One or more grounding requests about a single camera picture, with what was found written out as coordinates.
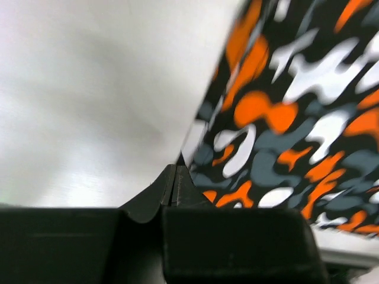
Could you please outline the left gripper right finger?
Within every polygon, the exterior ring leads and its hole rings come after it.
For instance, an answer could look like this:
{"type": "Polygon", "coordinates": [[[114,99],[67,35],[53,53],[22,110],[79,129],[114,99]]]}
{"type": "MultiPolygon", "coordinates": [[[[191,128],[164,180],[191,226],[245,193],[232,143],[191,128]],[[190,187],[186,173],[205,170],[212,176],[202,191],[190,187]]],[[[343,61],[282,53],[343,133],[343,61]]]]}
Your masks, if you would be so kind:
{"type": "Polygon", "coordinates": [[[293,209],[216,208],[176,169],[162,210],[168,283],[328,283],[313,233],[293,209]]]}

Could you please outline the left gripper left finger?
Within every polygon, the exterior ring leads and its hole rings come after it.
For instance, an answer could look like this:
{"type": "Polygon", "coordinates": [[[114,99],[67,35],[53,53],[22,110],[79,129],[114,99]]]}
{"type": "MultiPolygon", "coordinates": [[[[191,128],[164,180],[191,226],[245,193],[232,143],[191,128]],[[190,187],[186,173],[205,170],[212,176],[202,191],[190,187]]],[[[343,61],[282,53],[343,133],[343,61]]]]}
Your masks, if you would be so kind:
{"type": "Polygon", "coordinates": [[[2,283],[164,283],[161,209],[176,167],[118,208],[1,206],[2,283]]]}

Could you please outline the orange camouflage shorts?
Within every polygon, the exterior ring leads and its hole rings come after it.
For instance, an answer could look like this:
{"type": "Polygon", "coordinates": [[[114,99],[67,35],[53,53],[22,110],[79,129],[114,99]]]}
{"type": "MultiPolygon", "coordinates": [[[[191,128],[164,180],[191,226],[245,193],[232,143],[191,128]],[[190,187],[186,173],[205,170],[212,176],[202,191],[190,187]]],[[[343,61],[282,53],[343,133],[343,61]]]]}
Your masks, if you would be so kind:
{"type": "Polygon", "coordinates": [[[177,162],[217,207],[378,236],[378,2],[245,1],[177,162]]]}

